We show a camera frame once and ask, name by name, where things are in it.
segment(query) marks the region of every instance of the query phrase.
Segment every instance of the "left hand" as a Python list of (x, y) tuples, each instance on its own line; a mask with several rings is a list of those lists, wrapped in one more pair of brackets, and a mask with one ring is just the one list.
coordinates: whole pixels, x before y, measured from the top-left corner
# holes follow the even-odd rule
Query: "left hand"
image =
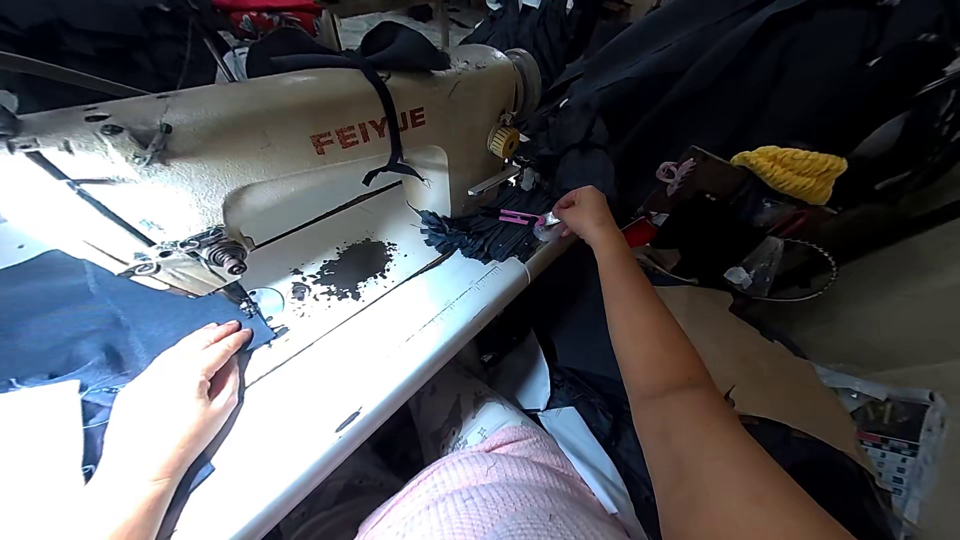
[(210, 323), (161, 353), (117, 395), (94, 478), (179, 483), (237, 405), (234, 354), (251, 334)]

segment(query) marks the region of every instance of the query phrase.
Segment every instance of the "pink knit fabric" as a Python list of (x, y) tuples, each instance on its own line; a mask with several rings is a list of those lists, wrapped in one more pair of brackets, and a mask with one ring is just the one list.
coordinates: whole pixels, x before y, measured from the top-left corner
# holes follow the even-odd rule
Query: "pink knit fabric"
[(516, 426), (434, 462), (357, 539), (626, 539), (557, 444)]

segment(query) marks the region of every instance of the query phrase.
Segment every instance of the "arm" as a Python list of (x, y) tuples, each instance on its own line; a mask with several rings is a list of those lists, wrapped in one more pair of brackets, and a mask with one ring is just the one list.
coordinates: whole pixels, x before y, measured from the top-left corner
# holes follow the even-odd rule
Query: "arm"
[(154, 540), (187, 467), (237, 403), (233, 356), (251, 332), (211, 323), (158, 356), (113, 404), (104, 451), (77, 518), (89, 538)]
[(664, 538), (851, 539), (743, 429), (613, 223), (604, 195), (554, 208), (593, 249)]

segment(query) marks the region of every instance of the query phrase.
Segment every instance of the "right hand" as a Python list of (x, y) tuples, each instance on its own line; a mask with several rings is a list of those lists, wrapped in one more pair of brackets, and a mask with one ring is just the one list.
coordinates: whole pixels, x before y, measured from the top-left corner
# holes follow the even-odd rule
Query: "right hand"
[(564, 195), (553, 207), (553, 214), (568, 227), (564, 236), (574, 232), (594, 250), (608, 242), (623, 240), (607, 206), (607, 196), (592, 185)]

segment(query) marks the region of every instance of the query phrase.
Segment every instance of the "forearm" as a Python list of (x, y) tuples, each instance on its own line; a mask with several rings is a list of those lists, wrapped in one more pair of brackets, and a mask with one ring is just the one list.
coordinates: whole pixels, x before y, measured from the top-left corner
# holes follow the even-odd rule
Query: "forearm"
[(90, 538), (154, 540), (175, 482), (131, 480), (98, 470), (83, 491), (84, 516)]
[(613, 351), (631, 402), (690, 388), (714, 389), (703, 361), (623, 236), (599, 244), (594, 254)]
[(740, 425), (621, 237), (594, 249), (663, 537), (850, 538)]

